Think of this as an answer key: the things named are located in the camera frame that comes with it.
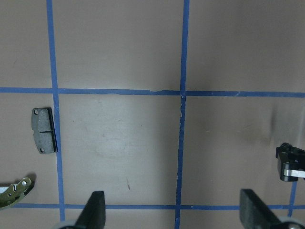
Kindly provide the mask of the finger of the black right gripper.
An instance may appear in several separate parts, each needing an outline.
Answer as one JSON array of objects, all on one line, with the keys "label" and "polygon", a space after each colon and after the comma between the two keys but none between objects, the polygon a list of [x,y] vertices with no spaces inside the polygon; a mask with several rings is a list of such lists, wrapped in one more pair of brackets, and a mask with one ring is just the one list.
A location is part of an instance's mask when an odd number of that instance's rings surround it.
[{"label": "finger of the black right gripper", "polygon": [[277,168],[282,181],[298,181],[305,178],[305,151],[282,143],[276,148]]}]

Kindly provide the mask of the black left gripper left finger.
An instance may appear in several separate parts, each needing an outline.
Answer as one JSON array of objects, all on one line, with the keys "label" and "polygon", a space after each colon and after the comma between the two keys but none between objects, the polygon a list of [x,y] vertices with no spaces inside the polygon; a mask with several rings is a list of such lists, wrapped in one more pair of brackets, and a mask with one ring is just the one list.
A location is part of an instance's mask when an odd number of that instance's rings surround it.
[{"label": "black left gripper left finger", "polygon": [[103,229],[106,222],[106,205],[103,191],[92,192],[83,211],[79,215],[75,229]]}]

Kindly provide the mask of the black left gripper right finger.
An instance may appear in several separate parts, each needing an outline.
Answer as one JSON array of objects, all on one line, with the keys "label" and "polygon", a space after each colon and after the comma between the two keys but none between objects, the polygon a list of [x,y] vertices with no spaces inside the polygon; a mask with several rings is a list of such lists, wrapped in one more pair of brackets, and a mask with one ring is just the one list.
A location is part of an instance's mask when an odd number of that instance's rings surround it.
[{"label": "black left gripper right finger", "polygon": [[282,224],[252,189],[240,190],[239,218],[245,229],[277,229]]}]

